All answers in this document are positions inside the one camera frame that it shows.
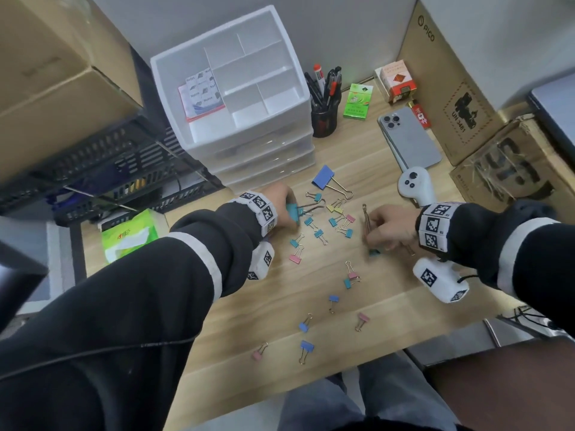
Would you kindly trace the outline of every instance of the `gray wall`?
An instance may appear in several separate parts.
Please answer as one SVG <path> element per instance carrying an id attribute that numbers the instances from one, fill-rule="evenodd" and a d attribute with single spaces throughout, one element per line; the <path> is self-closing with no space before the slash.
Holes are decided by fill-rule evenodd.
<path id="1" fill-rule="evenodd" d="M 147 62 L 273 4 L 304 71 L 340 65 L 344 84 L 396 59 L 415 0 L 94 0 Z"/>
<path id="2" fill-rule="evenodd" d="M 575 71 L 575 0 L 421 0 L 495 109 Z"/>

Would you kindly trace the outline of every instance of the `desk surface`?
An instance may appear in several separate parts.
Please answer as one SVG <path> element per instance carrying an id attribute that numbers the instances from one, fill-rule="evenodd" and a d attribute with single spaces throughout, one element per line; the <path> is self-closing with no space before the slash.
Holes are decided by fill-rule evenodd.
<path id="1" fill-rule="evenodd" d="M 411 206 L 397 193 L 401 171 L 377 124 L 390 110 L 377 87 L 366 121 L 344 119 L 339 108 L 338 129 L 332 136 L 314 139 L 316 165 L 285 179 L 304 204 L 306 191 L 317 192 L 311 180 L 327 164 L 336 179 L 354 191 L 344 207 L 359 219 L 354 235 L 347 239 L 329 225 L 327 210 L 316 210 L 314 222 L 329 241 L 323 246 L 311 229 L 283 230 L 271 238 L 276 256 L 265 280 L 247 282 L 234 295 L 218 300 L 204 322 L 204 329 L 191 349 L 165 430 L 176 431 L 259 402 L 270 395 L 290 390 L 382 355 L 408 347 L 502 311 L 518 301 L 502 292 L 471 280 L 467 297 L 455 304 L 443 304 L 425 290 L 411 269 L 417 256 L 406 250 L 368 257 L 362 244 L 362 203 L 372 209 L 384 203 Z M 452 166 L 443 160 L 429 169 L 440 201 L 462 201 L 449 177 Z M 338 193 L 326 188 L 328 201 Z M 215 210 L 233 198 L 224 189 L 166 214 L 168 223 L 197 209 Z M 288 260 L 294 252 L 289 239 L 305 234 L 300 265 Z M 99 233 L 95 226 L 82 225 L 88 275 L 105 265 Z M 346 261 L 350 260 L 362 282 L 345 289 Z M 338 295 L 335 314 L 328 312 L 329 295 Z M 362 332 L 355 331 L 357 313 L 370 317 Z M 304 334 L 298 324 L 313 314 L 310 330 Z M 306 364 L 301 365 L 299 344 L 315 345 Z M 251 353 L 268 342 L 261 362 Z"/>

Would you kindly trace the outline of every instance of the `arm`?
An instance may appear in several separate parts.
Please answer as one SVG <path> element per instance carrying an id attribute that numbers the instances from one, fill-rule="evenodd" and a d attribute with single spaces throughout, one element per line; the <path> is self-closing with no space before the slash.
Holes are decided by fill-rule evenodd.
<path id="1" fill-rule="evenodd" d="M 266 194 L 278 225 L 284 184 Z M 248 206 L 195 211 L 168 237 L 113 262 L 56 299 L 0 342 L 0 428 L 161 430 L 193 339 L 212 303 L 244 284 L 262 226 Z M 2 376 L 84 351 L 151 342 Z"/>
<path id="2" fill-rule="evenodd" d="M 553 220 L 554 211 L 535 201 L 517 201 L 500 214 L 477 204 L 444 204 L 448 207 L 438 209 L 440 205 L 421 210 L 380 207 L 370 214 L 379 227 L 367 236 L 368 243 L 393 248 L 400 241 L 416 239 L 441 258 L 477 269 L 484 284 L 522 300 L 575 333 L 571 316 L 575 226 Z"/>

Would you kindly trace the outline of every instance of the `jeans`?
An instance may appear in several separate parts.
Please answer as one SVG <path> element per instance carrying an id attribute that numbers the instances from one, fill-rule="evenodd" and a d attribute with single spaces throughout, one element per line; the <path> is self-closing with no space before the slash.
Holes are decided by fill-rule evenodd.
<path id="1" fill-rule="evenodd" d="M 456 431 L 459 421 L 455 414 L 403 352 L 358 368 L 366 416 Z M 331 431 L 363 421 L 365 415 L 346 392 L 343 380 L 337 376 L 290 391 L 278 431 Z"/>

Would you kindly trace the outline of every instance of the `human hand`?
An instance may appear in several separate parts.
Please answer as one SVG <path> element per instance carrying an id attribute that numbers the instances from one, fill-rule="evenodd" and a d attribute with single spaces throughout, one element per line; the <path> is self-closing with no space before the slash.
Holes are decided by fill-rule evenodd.
<path id="1" fill-rule="evenodd" d="M 417 239 L 415 222 L 421 209 L 408 209 L 384 204 L 369 214 L 371 232 L 365 230 L 365 240 L 370 248 L 394 249 L 400 243 L 409 245 Z"/>
<path id="2" fill-rule="evenodd" d="M 297 204 L 296 196 L 293 190 L 291 190 L 291 187 L 281 181 L 276 181 L 264 187 L 261 193 L 265 195 L 276 208 L 278 213 L 277 227 L 297 228 L 296 222 L 286 210 L 286 204 Z"/>

